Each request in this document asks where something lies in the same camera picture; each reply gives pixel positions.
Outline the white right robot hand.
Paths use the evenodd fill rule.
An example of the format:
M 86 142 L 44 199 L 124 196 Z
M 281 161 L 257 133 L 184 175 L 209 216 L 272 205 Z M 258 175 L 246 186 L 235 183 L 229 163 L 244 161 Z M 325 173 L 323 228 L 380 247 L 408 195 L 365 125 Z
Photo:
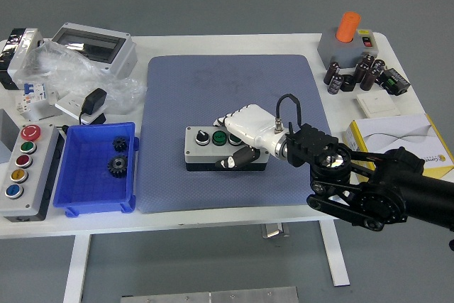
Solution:
M 257 104 L 249 104 L 218 120 L 227 131 L 244 142 L 245 147 L 215 163 L 223 170 L 237 170 L 256 161 L 261 152 L 287 159 L 286 134 L 288 129 L 282 120 Z

